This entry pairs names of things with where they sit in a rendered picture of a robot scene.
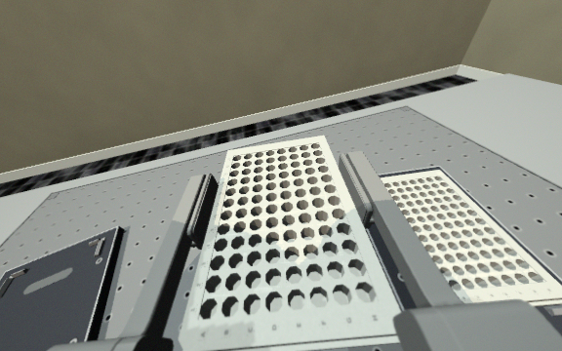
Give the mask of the white well plate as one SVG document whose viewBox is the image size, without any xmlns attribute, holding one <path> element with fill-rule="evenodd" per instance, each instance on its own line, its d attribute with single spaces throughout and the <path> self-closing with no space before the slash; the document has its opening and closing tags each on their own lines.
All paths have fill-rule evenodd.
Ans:
<svg viewBox="0 0 562 351">
<path fill-rule="evenodd" d="M 325 136 L 227 150 L 182 351 L 395 344 L 399 313 Z"/>
<path fill-rule="evenodd" d="M 380 179 L 462 302 L 562 304 L 562 286 L 440 170 Z"/>
</svg>

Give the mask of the black plate nest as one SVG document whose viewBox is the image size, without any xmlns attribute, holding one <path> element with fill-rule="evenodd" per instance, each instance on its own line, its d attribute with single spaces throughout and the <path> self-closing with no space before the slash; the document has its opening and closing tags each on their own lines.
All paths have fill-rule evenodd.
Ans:
<svg viewBox="0 0 562 351">
<path fill-rule="evenodd" d="M 401 176 L 407 174 L 428 172 L 441 170 L 459 189 L 461 189 L 486 215 L 488 215 L 504 232 L 506 232 L 516 243 L 528 254 L 530 255 L 540 266 L 542 266 L 561 286 L 562 279 L 553 272 L 541 259 L 539 259 L 528 247 L 526 247 L 514 234 L 512 234 L 500 221 L 498 221 L 487 209 L 485 209 L 472 195 L 470 195 L 458 182 L 456 182 L 444 169 L 440 166 L 414 169 L 408 171 L 400 171 L 386 174 L 379 174 L 379 177 L 387 176 Z M 402 311 L 405 309 L 417 308 L 415 302 L 413 301 L 386 245 L 375 224 L 372 224 L 370 228 L 365 229 L 371 244 L 375 250 L 378 260 L 381 264 L 381 268 L 384 275 L 391 287 L 391 290 L 395 296 L 398 306 Z M 548 306 L 538 306 L 537 307 L 546 319 L 556 328 L 558 332 L 562 335 L 562 304 L 559 305 L 548 305 Z"/>
</svg>

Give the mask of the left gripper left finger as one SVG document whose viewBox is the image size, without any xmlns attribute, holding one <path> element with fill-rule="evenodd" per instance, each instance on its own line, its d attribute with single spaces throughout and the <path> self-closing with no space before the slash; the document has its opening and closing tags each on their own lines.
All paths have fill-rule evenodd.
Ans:
<svg viewBox="0 0 562 351">
<path fill-rule="evenodd" d="M 119 338 L 58 344 L 47 351 L 173 351 L 173 340 L 163 333 L 189 250 L 202 250 L 218 188 L 212 174 L 190 178 Z"/>
</svg>

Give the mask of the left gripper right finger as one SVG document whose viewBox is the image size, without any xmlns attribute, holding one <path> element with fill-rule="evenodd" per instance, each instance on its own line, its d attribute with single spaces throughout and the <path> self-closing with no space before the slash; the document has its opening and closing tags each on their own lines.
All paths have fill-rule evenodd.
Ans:
<svg viewBox="0 0 562 351">
<path fill-rule="evenodd" d="M 464 303 L 362 150 L 339 170 L 365 229 L 375 224 L 417 308 L 393 317 L 403 351 L 562 351 L 562 335 L 522 299 Z"/>
</svg>

